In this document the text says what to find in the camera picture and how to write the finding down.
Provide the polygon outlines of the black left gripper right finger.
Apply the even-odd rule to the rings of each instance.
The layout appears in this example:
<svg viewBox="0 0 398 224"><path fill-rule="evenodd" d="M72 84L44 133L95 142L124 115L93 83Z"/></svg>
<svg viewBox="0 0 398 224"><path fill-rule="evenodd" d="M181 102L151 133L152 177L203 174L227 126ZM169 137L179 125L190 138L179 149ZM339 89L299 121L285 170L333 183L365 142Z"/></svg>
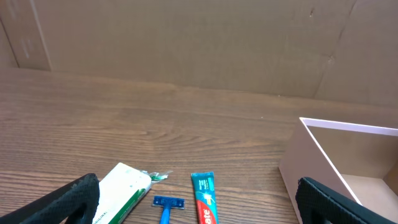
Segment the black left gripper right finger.
<svg viewBox="0 0 398 224"><path fill-rule="evenodd" d="M303 224L393 224L310 177L298 181L295 200Z"/></svg>

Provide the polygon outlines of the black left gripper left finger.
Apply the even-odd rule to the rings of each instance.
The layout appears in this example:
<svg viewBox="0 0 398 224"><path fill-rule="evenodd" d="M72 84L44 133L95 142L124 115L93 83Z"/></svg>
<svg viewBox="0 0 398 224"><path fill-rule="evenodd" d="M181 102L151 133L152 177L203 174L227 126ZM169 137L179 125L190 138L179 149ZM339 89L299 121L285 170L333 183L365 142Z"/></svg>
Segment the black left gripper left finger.
<svg viewBox="0 0 398 224"><path fill-rule="evenodd" d="M99 180L86 174L1 217L4 224L91 224L99 205Z"/></svg>

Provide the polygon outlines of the Colgate toothpaste tube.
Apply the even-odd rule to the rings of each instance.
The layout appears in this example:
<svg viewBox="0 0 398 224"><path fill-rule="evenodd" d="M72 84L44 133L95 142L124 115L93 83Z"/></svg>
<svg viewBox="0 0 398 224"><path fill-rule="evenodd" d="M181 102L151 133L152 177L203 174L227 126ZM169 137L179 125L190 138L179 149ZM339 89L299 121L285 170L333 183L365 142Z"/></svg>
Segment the Colgate toothpaste tube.
<svg viewBox="0 0 398 224"><path fill-rule="evenodd" d="M192 173L199 224L219 224L213 172Z"/></svg>

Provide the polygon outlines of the white cardboard box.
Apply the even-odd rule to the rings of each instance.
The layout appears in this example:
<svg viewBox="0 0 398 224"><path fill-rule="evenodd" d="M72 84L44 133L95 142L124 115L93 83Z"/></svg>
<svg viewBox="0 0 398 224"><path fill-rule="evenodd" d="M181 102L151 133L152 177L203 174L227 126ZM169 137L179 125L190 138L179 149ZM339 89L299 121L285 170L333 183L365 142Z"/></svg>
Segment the white cardboard box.
<svg viewBox="0 0 398 224"><path fill-rule="evenodd" d="M295 211L299 179L311 177L397 221L397 130L300 118L279 170Z"/></svg>

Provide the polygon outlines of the white green soap packet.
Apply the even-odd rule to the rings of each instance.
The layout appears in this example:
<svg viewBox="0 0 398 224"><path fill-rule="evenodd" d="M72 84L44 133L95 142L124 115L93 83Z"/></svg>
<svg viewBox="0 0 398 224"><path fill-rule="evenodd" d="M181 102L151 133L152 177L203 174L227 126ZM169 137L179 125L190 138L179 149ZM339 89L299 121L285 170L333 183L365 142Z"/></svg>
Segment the white green soap packet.
<svg viewBox="0 0 398 224"><path fill-rule="evenodd" d="M170 173L149 173L118 163L99 182L99 202L92 224L121 224L151 187Z"/></svg>

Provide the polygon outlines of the blue disposable razor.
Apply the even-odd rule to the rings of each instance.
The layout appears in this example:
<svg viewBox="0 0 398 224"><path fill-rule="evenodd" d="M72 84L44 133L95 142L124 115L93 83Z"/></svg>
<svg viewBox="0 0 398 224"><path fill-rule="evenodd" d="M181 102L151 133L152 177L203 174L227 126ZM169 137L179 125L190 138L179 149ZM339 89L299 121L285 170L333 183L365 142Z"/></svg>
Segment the blue disposable razor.
<svg viewBox="0 0 398 224"><path fill-rule="evenodd" d="M159 224L169 224L171 209L184 210L185 200L183 198L156 195L153 199L152 206L163 208Z"/></svg>

